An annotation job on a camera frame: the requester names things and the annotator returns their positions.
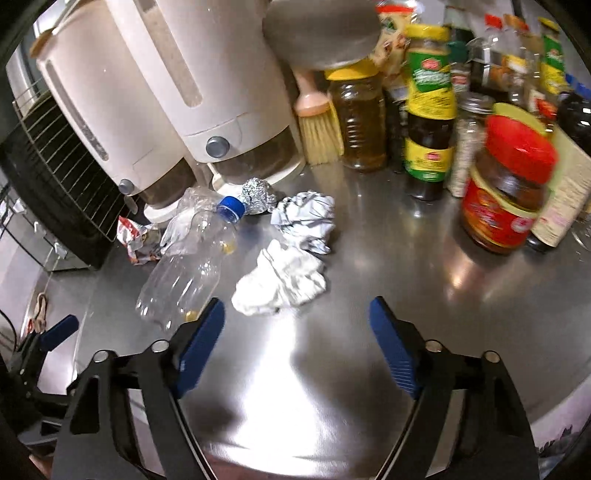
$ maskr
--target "cereal dispenser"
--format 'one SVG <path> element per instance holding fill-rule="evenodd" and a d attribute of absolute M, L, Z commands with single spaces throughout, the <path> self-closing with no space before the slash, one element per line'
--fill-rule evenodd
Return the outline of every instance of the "cereal dispenser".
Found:
<path fill-rule="evenodd" d="M 303 168 L 262 0 L 107 0 L 135 62 L 213 187 L 276 184 Z"/>

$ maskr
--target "bottle label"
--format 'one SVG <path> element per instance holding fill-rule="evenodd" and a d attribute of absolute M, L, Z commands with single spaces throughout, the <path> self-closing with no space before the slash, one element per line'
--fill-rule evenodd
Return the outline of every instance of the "bottle label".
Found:
<path fill-rule="evenodd" d="M 507 66 L 517 73 L 526 74 L 527 73 L 527 60 L 521 59 L 515 55 L 507 55 Z"/>
<path fill-rule="evenodd" d="M 591 192 L 591 158 L 564 131 L 555 127 L 552 138 L 560 159 L 554 190 L 532 232 L 546 245 L 556 247 L 584 208 Z"/>
<path fill-rule="evenodd" d="M 466 222 L 482 238 L 504 248 L 518 247 L 527 238 L 537 212 L 516 207 L 482 179 L 475 166 L 462 202 Z"/>
<path fill-rule="evenodd" d="M 456 117 L 456 95 L 452 88 L 447 55 L 428 50 L 410 51 L 412 72 L 408 82 L 408 111 L 433 120 Z"/>
<path fill-rule="evenodd" d="M 541 64 L 542 83 L 546 91 L 558 95 L 566 85 L 562 45 L 544 36 L 544 61 Z"/>
<path fill-rule="evenodd" d="M 422 181 L 443 181 L 452 164 L 453 147 L 446 150 L 425 148 L 406 139 L 406 171 Z"/>

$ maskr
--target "glass jar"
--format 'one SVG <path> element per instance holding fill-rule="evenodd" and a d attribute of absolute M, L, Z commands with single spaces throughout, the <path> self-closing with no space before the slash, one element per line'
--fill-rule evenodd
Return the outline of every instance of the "glass jar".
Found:
<path fill-rule="evenodd" d="M 341 160 L 358 171 L 379 170 L 386 165 L 385 105 L 378 73 L 367 59 L 326 72 L 343 139 Z"/>
<path fill-rule="evenodd" d="M 525 242 L 544 206 L 557 154 L 517 120 L 491 115 L 487 128 L 485 147 L 470 169 L 462 224 L 487 250 L 509 254 Z"/>
<path fill-rule="evenodd" d="M 476 152 L 486 140 L 486 117 L 492 115 L 494 99 L 480 93 L 466 92 L 458 98 L 456 119 L 456 156 L 446 181 L 452 196 L 462 198 L 470 177 Z"/>
<path fill-rule="evenodd" d="M 407 193 L 430 202 L 441 198 L 453 158 L 456 95 L 452 88 L 449 32 L 436 25 L 411 24 L 408 65 Z"/>

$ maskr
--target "pink brush handle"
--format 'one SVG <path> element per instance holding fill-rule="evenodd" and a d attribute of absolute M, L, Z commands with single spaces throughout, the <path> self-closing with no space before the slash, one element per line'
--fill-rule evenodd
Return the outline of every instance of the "pink brush handle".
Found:
<path fill-rule="evenodd" d="M 300 96 L 294 105 L 298 116 L 315 116 L 329 110 L 329 98 L 319 92 L 314 81 L 314 73 L 310 70 L 292 68 Z"/>

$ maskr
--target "white rice dispenser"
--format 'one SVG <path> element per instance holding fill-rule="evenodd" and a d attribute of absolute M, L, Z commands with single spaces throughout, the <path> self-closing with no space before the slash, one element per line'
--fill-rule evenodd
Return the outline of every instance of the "white rice dispenser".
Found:
<path fill-rule="evenodd" d="M 297 124 L 262 36 L 262 0 L 107 0 L 168 118 L 213 186 L 300 172 Z"/>
<path fill-rule="evenodd" d="M 84 0 L 34 46 L 37 65 L 91 155 L 153 222 L 195 183 L 191 156 L 135 64 L 105 0 Z"/>

